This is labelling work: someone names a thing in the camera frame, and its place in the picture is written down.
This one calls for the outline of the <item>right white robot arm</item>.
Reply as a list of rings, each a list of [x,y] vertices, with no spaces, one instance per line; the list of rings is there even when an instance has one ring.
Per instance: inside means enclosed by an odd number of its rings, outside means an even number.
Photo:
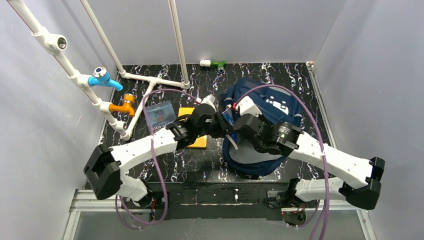
[[[359,158],[320,142],[288,122],[268,123],[252,114],[242,115],[233,129],[261,154],[281,155],[327,170],[328,180],[291,179],[281,197],[286,204],[313,200],[345,200],[364,210],[376,208],[385,161]]]

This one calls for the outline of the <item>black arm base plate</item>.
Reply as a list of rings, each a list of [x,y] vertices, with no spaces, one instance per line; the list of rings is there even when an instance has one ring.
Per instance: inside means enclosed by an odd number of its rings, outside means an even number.
[[[265,199],[284,193],[287,182],[167,182],[166,220],[265,219],[279,221],[281,210]]]

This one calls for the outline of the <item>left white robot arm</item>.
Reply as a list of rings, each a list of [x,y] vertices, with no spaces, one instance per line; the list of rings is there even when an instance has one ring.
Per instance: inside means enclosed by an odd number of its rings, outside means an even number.
[[[83,172],[98,200],[113,195],[139,201],[148,194],[145,184],[125,173],[154,157],[172,153],[193,144],[198,137],[223,138],[232,130],[222,113],[202,103],[192,114],[178,117],[153,135],[123,145],[97,145]]]

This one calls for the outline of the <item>yellow notebook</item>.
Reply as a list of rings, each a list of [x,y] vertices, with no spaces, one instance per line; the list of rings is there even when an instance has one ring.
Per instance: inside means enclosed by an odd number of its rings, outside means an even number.
[[[178,109],[178,117],[181,117],[183,115],[191,115],[194,109],[195,109],[194,107],[180,107]],[[207,136],[203,135],[198,137],[193,144],[188,145],[186,148],[205,149],[206,147],[207,147]]]

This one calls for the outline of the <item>navy blue backpack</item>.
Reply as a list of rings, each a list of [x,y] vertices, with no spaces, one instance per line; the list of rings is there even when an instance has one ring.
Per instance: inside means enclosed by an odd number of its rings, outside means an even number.
[[[248,175],[271,174],[293,151],[303,117],[301,104],[286,90],[248,77],[238,79],[221,102],[238,110],[225,110],[235,132],[223,141],[224,161]]]

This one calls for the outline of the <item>blue orange paperback book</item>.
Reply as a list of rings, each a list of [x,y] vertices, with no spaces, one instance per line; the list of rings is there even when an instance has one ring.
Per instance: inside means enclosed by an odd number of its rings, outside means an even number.
[[[232,108],[226,109],[222,112],[224,120],[233,127],[238,119],[238,115]]]

